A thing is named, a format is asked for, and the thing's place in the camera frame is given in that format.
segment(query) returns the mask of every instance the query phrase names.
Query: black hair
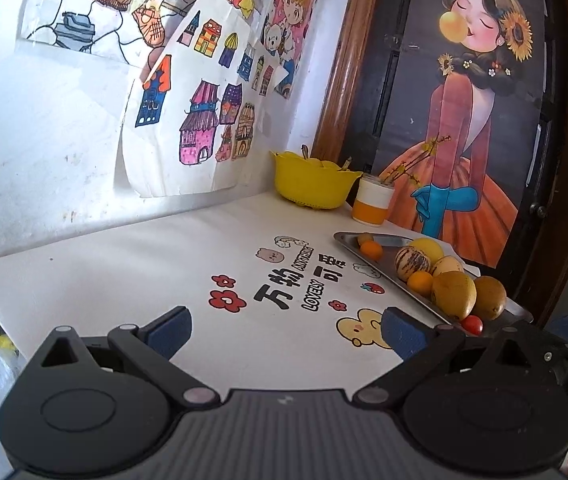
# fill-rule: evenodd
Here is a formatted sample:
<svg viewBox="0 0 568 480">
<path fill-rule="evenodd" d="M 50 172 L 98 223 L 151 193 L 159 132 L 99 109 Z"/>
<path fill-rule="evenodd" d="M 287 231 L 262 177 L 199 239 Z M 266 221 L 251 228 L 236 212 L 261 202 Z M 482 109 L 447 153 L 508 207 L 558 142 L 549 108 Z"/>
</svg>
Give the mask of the black hair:
<svg viewBox="0 0 568 480">
<path fill-rule="evenodd" d="M 442 3 L 446 10 L 451 10 L 455 1 L 442 0 Z M 505 37 L 500 22 L 504 10 L 497 8 L 495 0 L 482 0 L 482 3 L 486 12 L 499 24 L 502 37 Z M 506 44 L 491 52 L 466 52 L 462 56 L 453 57 L 450 64 L 454 72 L 466 74 L 477 88 L 490 88 L 501 96 L 511 95 L 515 91 L 517 81 L 523 76 L 522 64 Z"/>
</svg>

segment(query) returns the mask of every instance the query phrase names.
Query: yellow colander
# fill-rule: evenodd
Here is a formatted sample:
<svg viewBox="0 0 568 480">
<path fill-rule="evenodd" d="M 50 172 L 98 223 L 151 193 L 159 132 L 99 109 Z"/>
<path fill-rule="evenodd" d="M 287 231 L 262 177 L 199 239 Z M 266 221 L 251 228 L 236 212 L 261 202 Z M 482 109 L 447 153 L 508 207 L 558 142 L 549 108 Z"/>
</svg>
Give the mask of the yellow colander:
<svg viewBox="0 0 568 480">
<path fill-rule="evenodd" d="M 304 158 L 293 152 L 275 156 L 275 189 L 291 202 L 313 209 L 335 209 L 344 203 L 361 171 L 339 171 L 329 160 Z"/>
</svg>

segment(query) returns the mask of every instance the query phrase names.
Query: orange skirt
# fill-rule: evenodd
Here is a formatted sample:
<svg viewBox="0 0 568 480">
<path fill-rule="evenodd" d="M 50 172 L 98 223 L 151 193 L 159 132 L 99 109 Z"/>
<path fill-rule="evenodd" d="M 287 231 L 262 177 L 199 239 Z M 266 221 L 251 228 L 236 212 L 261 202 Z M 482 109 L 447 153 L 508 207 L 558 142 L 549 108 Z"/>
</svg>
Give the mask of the orange skirt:
<svg viewBox="0 0 568 480">
<path fill-rule="evenodd" d="M 386 175 L 401 161 L 413 160 L 422 154 L 422 144 L 421 142 L 406 150 L 381 174 Z M 434 157 L 426 158 L 409 170 L 423 186 L 430 183 L 434 161 Z M 453 169 L 450 188 L 468 186 L 469 171 L 470 161 L 460 157 Z M 415 189 L 415 183 L 407 175 L 402 175 L 395 181 L 395 193 L 388 208 L 387 219 L 400 227 L 421 232 L 422 223 L 415 210 L 416 201 L 411 196 Z M 440 239 L 451 244 L 463 258 L 494 268 L 502 256 L 517 214 L 517 208 L 506 194 L 486 175 L 478 208 L 468 212 L 447 210 Z"/>
</svg>

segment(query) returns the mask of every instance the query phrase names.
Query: yellow bubble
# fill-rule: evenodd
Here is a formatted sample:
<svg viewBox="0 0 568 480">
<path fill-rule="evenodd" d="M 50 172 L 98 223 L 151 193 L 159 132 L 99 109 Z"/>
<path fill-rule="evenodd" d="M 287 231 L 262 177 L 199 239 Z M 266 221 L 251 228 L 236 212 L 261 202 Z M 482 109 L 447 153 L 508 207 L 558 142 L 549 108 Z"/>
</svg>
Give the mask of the yellow bubble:
<svg viewBox="0 0 568 480">
<path fill-rule="evenodd" d="M 440 17 L 440 31 L 448 41 L 462 43 L 468 35 L 468 24 L 458 13 L 449 10 Z"/>
</svg>

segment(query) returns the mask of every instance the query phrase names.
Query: striped melon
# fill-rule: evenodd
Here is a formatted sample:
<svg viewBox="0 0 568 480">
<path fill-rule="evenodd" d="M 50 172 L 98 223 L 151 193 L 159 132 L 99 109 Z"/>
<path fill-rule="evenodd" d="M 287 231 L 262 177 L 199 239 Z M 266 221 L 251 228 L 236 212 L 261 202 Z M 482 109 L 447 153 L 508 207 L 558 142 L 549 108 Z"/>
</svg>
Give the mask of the striped melon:
<svg viewBox="0 0 568 480">
<path fill-rule="evenodd" d="M 407 281 L 413 272 L 417 270 L 430 270 L 430 259 L 424 251 L 407 245 L 397 251 L 395 256 L 395 269 L 397 277 L 403 282 Z"/>
</svg>

